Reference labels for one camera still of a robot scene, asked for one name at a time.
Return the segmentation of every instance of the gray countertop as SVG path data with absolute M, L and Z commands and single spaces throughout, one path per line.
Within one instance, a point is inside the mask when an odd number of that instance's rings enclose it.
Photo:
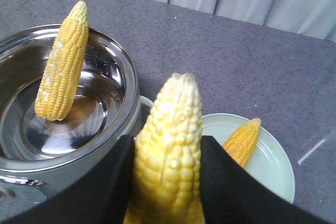
M 77 1 L 0 0 L 0 40 L 61 23 Z M 292 163 L 294 203 L 336 222 L 335 43 L 151 0 L 84 1 L 90 26 L 130 54 L 143 95 L 154 100 L 173 72 L 195 74 L 203 113 L 260 117 Z

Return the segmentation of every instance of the plate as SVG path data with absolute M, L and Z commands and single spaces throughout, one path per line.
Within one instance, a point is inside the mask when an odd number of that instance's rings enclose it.
M 204 115 L 202 120 L 203 135 L 212 135 L 221 145 L 239 126 L 249 121 L 227 113 Z M 263 127 L 245 170 L 275 194 L 293 203 L 295 179 L 289 158 L 279 142 Z

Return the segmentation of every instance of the stainless steel pot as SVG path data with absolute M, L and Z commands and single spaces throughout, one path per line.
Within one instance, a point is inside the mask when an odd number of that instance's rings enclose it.
M 152 106 L 139 96 L 126 51 L 90 28 L 77 109 L 61 122 L 37 117 L 34 101 L 58 30 L 39 26 L 0 41 L 0 192 L 6 197 L 39 203 L 68 188 L 121 135 L 136 134 L 142 104 Z

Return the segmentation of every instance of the yellow corn cob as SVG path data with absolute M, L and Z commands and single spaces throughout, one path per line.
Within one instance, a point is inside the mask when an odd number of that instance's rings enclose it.
M 241 166 L 245 167 L 255 149 L 261 120 L 253 118 L 240 126 L 223 144 L 226 152 Z
M 202 103 L 192 74 L 174 73 L 135 140 L 124 224 L 199 224 Z
M 72 106 L 88 41 L 88 12 L 79 1 L 60 26 L 35 101 L 35 113 L 50 121 L 64 119 Z

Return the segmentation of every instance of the pot rim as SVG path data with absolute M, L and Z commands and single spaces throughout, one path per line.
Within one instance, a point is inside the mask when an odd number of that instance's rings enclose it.
M 41 25 L 22 30 L 0 41 L 0 56 L 9 52 L 18 46 L 19 42 L 28 34 L 33 34 L 36 37 L 41 36 L 43 33 L 55 33 L 59 30 L 60 24 Z M 91 141 L 82 147 L 64 154 L 62 156 L 54 157 L 51 159 L 37 160 L 37 161 L 21 161 L 13 160 L 5 157 L 0 157 L 0 172 L 10 173 L 35 173 L 44 172 L 50 169 L 60 168 L 75 161 L 78 161 L 85 156 L 93 153 L 98 148 L 102 147 L 108 140 L 110 140 L 118 131 L 120 131 L 124 124 L 127 123 L 129 118 L 134 112 L 134 108 L 139 102 L 139 84 L 138 76 L 135 70 L 133 61 L 131 60 L 127 51 L 112 37 L 103 34 L 102 32 L 89 27 L 89 37 L 99 36 L 109 43 L 114 44 L 124 55 L 124 58 L 118 58 L 116 62 L 120 64 L 123 70 L 125 81 L 125 94 L 121 108 L 113 120 L 113 123 L 104 129 L 99 135 L 95 136 Z

